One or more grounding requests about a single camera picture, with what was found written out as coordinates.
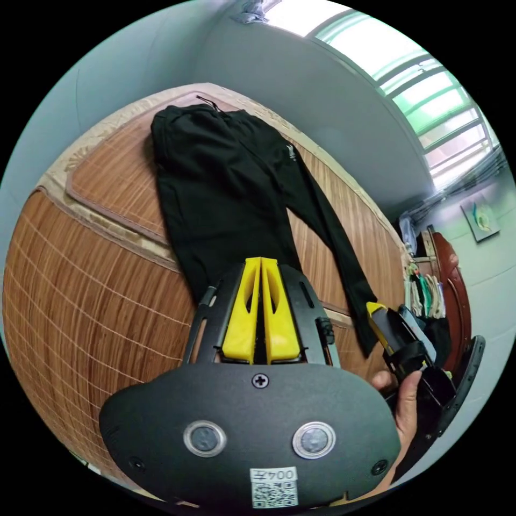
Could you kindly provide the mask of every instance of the cloth on shelf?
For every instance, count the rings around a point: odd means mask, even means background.
[[[412,300],[411,300],[410,306],[412,308],[412,313],[414,313],[414,315],[421,317],[421,316],[423,316],[423,304],[419,297],[417,283],[415,281],[412,281],[411,287],[412,287]]]

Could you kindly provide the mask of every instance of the black pants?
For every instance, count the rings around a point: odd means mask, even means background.
[[[332,250],[358,340],[369,355],[377,339],[366,302],[377,299],[296,148],[246,111],[220,112],[207,104],[168,106],[155,115],[151,133],[165,225],[196,302],[248,257],[301,270],[289,208]]]

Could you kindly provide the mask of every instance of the screw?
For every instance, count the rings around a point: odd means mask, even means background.
[[[269,377],[261,373],[258,373],[257,375],[253,376],[251,382],[257,389],[264,389],[265,387],[267,387],[267,385],[269,385]]]
[[[131,457],[129,459],[129,464],[132,468],[134,468],[137,471],[140,471],[141,473],[145,471],[145,465],[143,461],[138,457]]]
[[[380,475],[381,473],[383,473],[386,468],[387,468],[387,465],[389,463],[385,460],[385,459],[382,459],[381,461],[378,461],[372,468],[371,468],[371,473],[373,475]]]

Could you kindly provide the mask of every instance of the wall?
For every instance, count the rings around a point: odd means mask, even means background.
[[[226,0],[195,0],[138,20],[85,55],[48,93],[23,130],[0,187],[0,289],[12,231],[43,172],[113,111],[191,83],[195,56],[227,6]],[[1,317],[0,335],[5,342]]]
[[[438,460],[471,425],[497,384],[509,358],[516,333],[516,185],[511,171],[480,189],[498,220],[500,232],[477,243],[460,203],[471,195],[445,201],[419,229],[433,224],[457,253],[471,305],[472,334],[482,335],[486,347],[477,377],[464,405],[445,434],[400,479],[412,478]]]
[[[328,151],[389,217],[432,181],[404,125],[361,75],[312,41],[225,13],[194,72],[271,108]]]

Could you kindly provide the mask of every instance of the sticker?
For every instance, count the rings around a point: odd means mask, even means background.
[[[295,466],[291,468],[251,468],[249,472],[253,509],[278,509],[298,505]]]

